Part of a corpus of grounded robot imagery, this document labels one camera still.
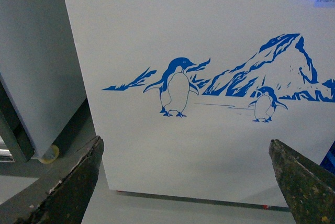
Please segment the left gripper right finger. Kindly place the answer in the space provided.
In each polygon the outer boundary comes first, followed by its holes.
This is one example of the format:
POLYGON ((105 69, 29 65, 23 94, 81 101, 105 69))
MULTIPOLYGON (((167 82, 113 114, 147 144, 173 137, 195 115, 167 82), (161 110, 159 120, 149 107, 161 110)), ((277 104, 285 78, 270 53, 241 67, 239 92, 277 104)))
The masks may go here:
POLYGON ((278 139, 269 146, 277 184, 296 223, 334 223, 334 174, 278 139))

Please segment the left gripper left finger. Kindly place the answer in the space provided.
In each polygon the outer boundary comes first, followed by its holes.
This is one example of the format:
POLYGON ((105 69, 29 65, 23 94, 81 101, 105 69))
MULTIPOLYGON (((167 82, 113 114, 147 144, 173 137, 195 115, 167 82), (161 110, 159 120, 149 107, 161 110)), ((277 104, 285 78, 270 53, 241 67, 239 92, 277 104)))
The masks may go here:
POLYGON ((1 204, 1 223, 81 223, 104 152, 95 136, 47 174, 1 204))

